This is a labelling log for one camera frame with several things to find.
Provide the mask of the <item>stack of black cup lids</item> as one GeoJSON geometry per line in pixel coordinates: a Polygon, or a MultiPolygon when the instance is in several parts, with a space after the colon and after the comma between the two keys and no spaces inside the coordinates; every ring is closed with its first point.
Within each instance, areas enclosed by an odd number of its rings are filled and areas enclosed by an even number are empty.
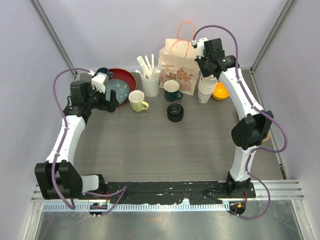
{"type": "Polygon", "coordinates": [[[172,103],[166,110],[167,118],[173,123],[180,122],[184,117],[184,108],[181,104],[172,103]]]}

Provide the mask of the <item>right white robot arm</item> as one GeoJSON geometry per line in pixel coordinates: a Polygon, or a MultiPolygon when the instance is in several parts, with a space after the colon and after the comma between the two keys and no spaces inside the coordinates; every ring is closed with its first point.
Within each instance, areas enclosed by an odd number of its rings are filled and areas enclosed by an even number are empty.
{"type": "Polygon", "coordinates": [[[193,40],[192,46],[197,50],[197,62],[203,77],[215,77],[229,93],[235,106],[238,123],[231,130],[235,144],[235,156],[232,167],[227,173],[226,193],[233,198],[241,196],[249,189],[254,149],[258,148],[268,135],[273,113],[265,111],[256,101],[247,86],[240,65],[233,55],[226,56],[219,38],[193,40]]]}

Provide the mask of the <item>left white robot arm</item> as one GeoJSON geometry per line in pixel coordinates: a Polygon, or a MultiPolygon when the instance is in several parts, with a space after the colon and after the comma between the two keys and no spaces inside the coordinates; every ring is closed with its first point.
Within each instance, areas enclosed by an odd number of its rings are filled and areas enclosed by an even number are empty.
{"type": "Polygon", "coordinates": [[[93,109],[114,112],[119,105],[116,90],[106,95],[89,82],[80,80],[70,84],[70,105],[64,110],[60,133],[52,152],[45,162],[37,163],[34,169],[37,183],[45,200],[81,199],[89,192],[100,200],[107,192],[107,185],[101,174],[80,175],[73,166],[75,151],[82,132],[93,109]]]}

